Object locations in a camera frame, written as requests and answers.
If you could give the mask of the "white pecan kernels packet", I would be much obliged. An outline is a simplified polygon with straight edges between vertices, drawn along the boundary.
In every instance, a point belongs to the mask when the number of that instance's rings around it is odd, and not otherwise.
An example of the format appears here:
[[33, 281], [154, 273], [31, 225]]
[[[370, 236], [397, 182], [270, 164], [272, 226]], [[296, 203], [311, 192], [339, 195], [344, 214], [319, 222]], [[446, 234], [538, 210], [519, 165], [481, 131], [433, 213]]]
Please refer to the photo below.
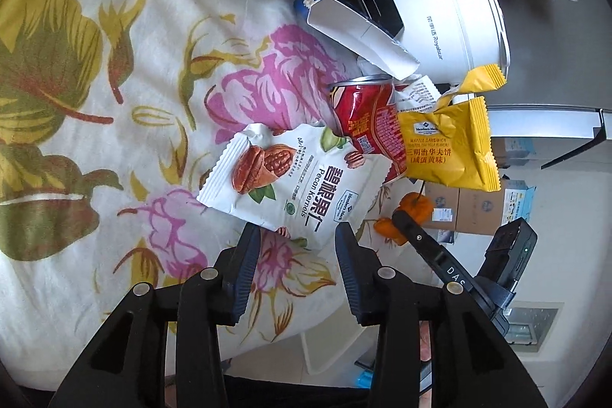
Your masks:
[[197, 200], [321, 250], [336, 227], [357, 229], [390, 172], [383, 154], [364, 154], [327, 126], [274, 132], [260, 123], [236, 133]]

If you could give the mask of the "yellow snack packet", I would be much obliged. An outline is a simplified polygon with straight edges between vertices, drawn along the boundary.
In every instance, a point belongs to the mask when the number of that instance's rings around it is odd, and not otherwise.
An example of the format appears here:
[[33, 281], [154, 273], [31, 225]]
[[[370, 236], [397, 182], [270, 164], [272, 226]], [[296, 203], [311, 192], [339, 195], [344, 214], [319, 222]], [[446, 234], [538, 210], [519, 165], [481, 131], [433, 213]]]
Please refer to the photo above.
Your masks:
[[429, 76], [396, 85], [407, 175], [456, 189], [501, 190], [483, 95], [505, 84], [500, 66], [487, 64], [469, 70], [462, 83], [444, 93]]

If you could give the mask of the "red crushed can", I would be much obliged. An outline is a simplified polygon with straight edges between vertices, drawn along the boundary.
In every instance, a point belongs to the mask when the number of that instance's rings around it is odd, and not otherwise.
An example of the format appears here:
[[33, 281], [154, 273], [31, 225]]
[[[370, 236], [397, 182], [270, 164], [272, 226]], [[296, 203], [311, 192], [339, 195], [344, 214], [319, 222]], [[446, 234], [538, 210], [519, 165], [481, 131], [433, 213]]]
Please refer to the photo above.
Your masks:
[[393, 79], [360, 76], [330, 86], [336, 122], [363, 154], [383, 154], [391, 161], [385, 182], [405, 175], [407, 154], [397, 118]]

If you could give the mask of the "white torn carton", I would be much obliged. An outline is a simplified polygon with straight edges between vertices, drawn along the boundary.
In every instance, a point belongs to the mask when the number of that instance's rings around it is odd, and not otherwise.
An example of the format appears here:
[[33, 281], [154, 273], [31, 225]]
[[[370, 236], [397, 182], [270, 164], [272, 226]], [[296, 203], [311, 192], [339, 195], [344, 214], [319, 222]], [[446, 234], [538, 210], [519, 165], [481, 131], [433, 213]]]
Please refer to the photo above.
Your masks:
[[398, 81], [412, 76], [419, 61], [374, 22], [338, 0], [295, 0], [306, 24]]

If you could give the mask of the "white trash bin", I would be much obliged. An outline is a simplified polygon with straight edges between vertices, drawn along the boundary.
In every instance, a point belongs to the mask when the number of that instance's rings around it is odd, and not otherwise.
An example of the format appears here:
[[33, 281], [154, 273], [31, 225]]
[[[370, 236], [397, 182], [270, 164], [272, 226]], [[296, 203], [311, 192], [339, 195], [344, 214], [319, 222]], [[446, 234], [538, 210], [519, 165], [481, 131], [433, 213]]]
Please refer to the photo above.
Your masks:
[[300, 334], [305, 371], [310, 376], [322, 375], [347, 367], [373, 348], [379, 328], [360, 328], [348, 335], [317, 332], [315, 329]]

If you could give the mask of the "blue white small box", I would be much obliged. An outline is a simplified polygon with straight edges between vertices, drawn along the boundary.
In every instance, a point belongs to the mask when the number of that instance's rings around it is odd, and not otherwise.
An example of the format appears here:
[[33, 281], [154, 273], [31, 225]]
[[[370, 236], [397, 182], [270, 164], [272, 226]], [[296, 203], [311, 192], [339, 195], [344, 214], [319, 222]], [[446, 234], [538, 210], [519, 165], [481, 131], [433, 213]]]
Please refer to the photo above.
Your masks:
[[502, 210], [502, 224], [510, 223], [518, 218], [529, 221], [535, 186], [528, 186], [524, 180], [503, 180], [504, 203]]

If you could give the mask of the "upper cardboard box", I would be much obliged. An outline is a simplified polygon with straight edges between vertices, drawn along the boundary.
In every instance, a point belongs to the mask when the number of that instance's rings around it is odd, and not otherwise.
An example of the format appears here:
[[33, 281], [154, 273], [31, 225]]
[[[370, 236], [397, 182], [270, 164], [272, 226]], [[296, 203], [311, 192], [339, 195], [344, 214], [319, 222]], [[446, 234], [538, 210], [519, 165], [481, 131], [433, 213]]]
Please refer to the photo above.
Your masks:
[[460, 190], [456, 231], [476, 235], [494, 235], [502, 225], [504, 190], [495, 193]]

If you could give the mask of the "cardboard box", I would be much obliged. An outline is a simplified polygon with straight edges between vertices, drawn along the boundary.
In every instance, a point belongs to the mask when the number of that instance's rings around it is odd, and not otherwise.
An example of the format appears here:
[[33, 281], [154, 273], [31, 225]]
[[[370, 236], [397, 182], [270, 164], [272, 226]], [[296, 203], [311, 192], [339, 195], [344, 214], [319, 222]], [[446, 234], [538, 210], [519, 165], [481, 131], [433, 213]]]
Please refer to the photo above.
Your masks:
[[433, 203], [434, 211], [423, 227], [454, 231], [459, 217], [459, 189], [428, 182], [424, 195]]
[[494, 235], [502, 225], [504, 190], [495, 193], [460, 190], [456, 231], [476, 235]]

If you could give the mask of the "lower cardboard box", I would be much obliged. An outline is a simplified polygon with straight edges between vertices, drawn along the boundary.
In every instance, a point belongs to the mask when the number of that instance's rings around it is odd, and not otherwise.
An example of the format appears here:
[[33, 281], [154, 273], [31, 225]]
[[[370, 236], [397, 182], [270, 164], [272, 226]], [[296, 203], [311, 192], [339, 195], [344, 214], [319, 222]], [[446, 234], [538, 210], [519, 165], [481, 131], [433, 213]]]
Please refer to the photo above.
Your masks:
[[434, 211], [423, 227], [454, 231], [459, 217], [459, 189], [428, 182], [424, 195], [433, 203]]

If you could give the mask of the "grey refrigerator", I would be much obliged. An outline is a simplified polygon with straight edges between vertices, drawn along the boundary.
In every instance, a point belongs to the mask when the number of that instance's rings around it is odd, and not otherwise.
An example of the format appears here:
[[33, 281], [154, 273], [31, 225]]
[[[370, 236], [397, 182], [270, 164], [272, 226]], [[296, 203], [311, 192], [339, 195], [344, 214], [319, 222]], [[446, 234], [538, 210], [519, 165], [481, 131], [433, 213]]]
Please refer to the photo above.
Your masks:
[[531, 163], [611, 170], [608, 0], [499, 0], [510, 46], [507, 84], [488, 98], [497, 138], [532, 141]]

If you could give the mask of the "white electric pot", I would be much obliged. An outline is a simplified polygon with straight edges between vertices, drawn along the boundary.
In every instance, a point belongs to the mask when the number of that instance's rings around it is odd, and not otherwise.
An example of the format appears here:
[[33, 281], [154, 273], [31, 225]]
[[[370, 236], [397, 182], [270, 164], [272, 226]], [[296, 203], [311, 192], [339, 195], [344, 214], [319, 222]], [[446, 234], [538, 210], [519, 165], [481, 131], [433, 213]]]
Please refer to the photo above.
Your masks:
[[510, 66], [498, 0], [393, 0], [404, 23], [397, 40], [436, 84], [462, 83], [477, 66]]

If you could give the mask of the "floral tablecloth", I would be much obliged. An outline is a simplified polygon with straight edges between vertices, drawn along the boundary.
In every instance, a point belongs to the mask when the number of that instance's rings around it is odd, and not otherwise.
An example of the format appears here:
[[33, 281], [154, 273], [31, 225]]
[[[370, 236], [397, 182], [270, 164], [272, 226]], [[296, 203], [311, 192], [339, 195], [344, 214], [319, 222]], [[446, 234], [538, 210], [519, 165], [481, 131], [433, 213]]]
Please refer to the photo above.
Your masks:
[[118, 300], [214, 263], [196, 196], [251, 123], [331, 122], [368, 65], [293, 0], [1, 0], [1, 360], [53, 390]]

